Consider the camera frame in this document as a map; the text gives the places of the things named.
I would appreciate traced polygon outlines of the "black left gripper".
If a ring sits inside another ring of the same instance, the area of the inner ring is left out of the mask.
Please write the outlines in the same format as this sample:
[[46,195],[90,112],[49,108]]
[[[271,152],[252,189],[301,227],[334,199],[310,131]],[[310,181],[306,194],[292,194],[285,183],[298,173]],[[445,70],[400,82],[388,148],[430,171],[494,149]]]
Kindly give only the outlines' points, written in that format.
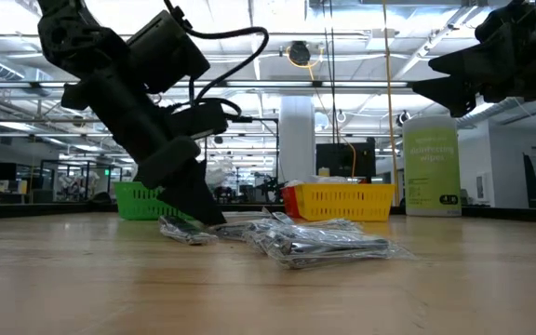
[[206,164],[195,141],[221,134],[227,120],[221,105],[206,102],[173,113],[154,105],[142,84],[118,74],[95,74],[64,87],[62,105],[90,108],[114,141],[137,163],[149,189],[165,187],[158,199],[206,226],[226,223],[205,181]]

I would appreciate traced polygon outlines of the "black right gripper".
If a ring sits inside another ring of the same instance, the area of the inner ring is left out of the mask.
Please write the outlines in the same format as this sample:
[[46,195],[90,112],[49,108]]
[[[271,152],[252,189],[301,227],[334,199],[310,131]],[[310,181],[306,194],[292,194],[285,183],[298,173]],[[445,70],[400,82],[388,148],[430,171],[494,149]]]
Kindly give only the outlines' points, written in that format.
[[472,112],[479,90],[487,102],[536,100],[536,1],[511,1],[491,11],[475,36],[479,45],[428,62],[436,72],[463,79],[417,81],[413,92],[444,106],[451,116]]

